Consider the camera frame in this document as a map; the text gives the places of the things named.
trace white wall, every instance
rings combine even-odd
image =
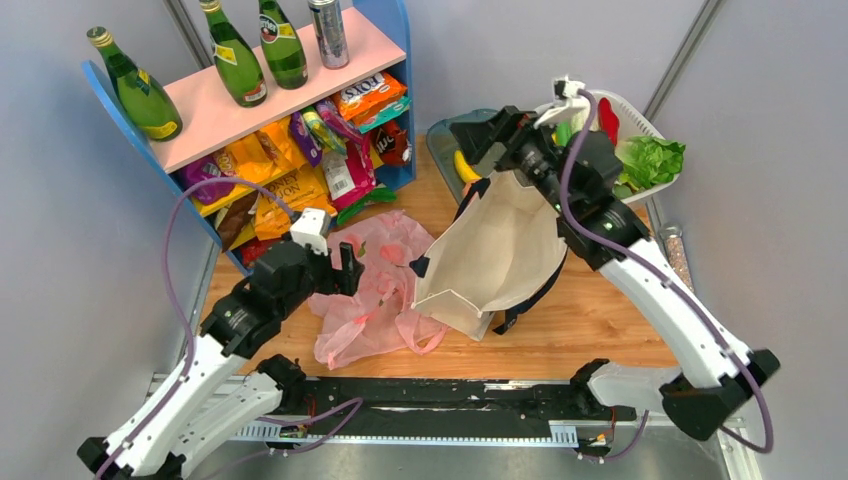
[[[845,18],[842,0],[728,1],[655,122],[688,144],[660,203],[699,295],[783,364],[768,480],[848,478]]]
[[[644,109],[703,0],[406,0],[417,133],[549,102],[566,73]]]
[[[194,65],[160,2],[11,0],[0,15],[0,477],[87,479],[76,449],[123,423],[181,340],[158,267],[173,196],[100,106],[80,62],[110,28],[162,82]],[[174,238],[179,296],[210,246]]]

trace green lettuce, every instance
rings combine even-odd
[[[615,155],[624,164],[624,172],[617,183],[634,192],[668,183],[683,171],[685,150],[686,145],[682,143],[656,137],[638,136],[623,140],[615,148]]]

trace banana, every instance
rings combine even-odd
[[[471,166],[465,162],[465,157],[459,150],[453,154],[453,166],[456,168],[456,173],[459,174],[459,178],[461,178],[463,182],[470,183],[480,180],[480,175],[477,175],[477,172],[472,170]]]

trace wooden table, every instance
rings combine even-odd
[[[426,144],[419,140],[418,179],[398,192],[394,204],[371,206],[354,221],[403,209],[438,238],[451,224],[456,208]],[[556,286],[530,312],[520,316],[506,335],[489,331],[481,342],[475,342],[452,330],[427,355],[404,349],[333,371],[315,360],[312,351],[322,320],[304,304],[242,373],[277,353],[300,359],[307,375],[351,377],[568,379],[586,362],[599,357],[632,366],[677,363],[656,331],[612,284],[571,253],[564,268]],[[241,278],[232,263],[221,256],[203,318]],[[492,325],[502,322],[499,314]]]

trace metal pole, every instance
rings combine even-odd
[[[165,4],[165,8],[171,14],[171,18],[173,18],[177,30],[180,31],[180,35],[182,35],[183,40],[186,42],[186,47],[189,53],[191,53],[191,56],[194,57],[197,66],[200,68],[211,67],[212,56],[200,39],[200,35],[197,33],[197,29],[194,27],[191,18],[188,16],[182,0],[162,0],[162,3]]]
[[[671,64],[669,64],[668,69],[665,72],[665,75],[663,75],[657,89],[654,91],[654,95],[648,102],[648,106],[645,108],[645,118],[647,118],[648,121],[654,121],[657,112],[659,112],[665,102],[665,99],[677,83],[680,73],[686,67],[686,64],[689,62],[689,59],[692,57],[692,54],[695,52],[695,49],[701,42],[701,39],[704,38],[704,35],[715,18],[716,13],[718,13],[719,8],[721,8],[724,3],[725,0],[706,0],[701,6],[701,10],[695,17],[695,21],[692,22],[692,26],[689,27],[689,32],[686,33],[683,43],[680,44],[680,48],[678,48],[677,53],[674,55],[674,58],[671,60]]]

